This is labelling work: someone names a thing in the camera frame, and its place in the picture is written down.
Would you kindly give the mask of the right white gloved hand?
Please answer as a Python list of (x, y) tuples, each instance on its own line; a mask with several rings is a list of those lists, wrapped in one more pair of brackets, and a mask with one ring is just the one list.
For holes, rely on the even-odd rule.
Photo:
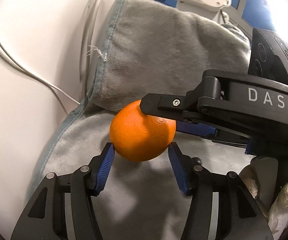
[(288, 235), (288, 181), (280, 189), (280, 192), (269, 209), (260, 201), (260, 182), (257, 173), (251, 165), (246, 166), (239, 173), (240, 178), (257, 201), (264, 218), (271, 230), (274, 239), (280, 239)]

